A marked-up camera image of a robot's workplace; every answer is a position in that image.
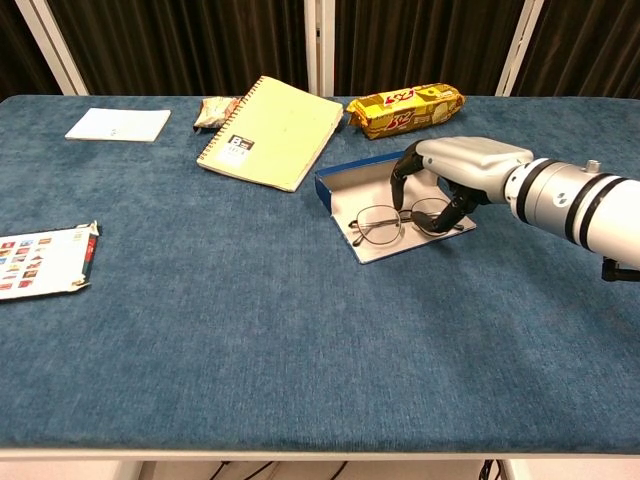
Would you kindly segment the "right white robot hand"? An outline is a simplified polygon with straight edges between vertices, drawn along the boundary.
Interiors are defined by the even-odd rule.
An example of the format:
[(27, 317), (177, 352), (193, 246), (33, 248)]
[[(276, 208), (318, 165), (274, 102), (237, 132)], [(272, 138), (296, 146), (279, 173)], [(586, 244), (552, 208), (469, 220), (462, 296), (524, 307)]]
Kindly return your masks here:
[(531, 151), (486, 137), (419, 140), (404, 150), (392, 170), (393, 206), (402, 208), (409, 175), (423, 169), (432, 172), (447, 182), (452, 199), (438, 217), (420, 219), (417, 224), (428, 232), (444, 233), (477, 206), (504, 203), (504, 188), (511, 172), (532, 161)]

